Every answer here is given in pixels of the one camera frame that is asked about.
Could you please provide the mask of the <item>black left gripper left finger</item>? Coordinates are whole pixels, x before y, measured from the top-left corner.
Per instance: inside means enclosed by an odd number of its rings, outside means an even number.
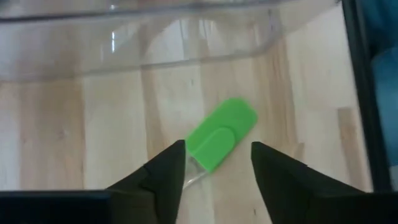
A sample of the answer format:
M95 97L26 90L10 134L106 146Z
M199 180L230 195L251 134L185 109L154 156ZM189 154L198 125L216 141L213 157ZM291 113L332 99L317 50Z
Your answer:
M178 140L108 187L111 223L176 223L185 178L185 156L185 141Z

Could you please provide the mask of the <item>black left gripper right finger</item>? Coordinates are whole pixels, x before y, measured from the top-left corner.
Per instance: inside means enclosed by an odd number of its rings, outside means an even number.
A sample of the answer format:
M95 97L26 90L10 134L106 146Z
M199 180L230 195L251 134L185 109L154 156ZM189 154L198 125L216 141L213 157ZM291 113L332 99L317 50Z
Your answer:
M397 192L363 192L261 142L251 161L272 223L397 223Z

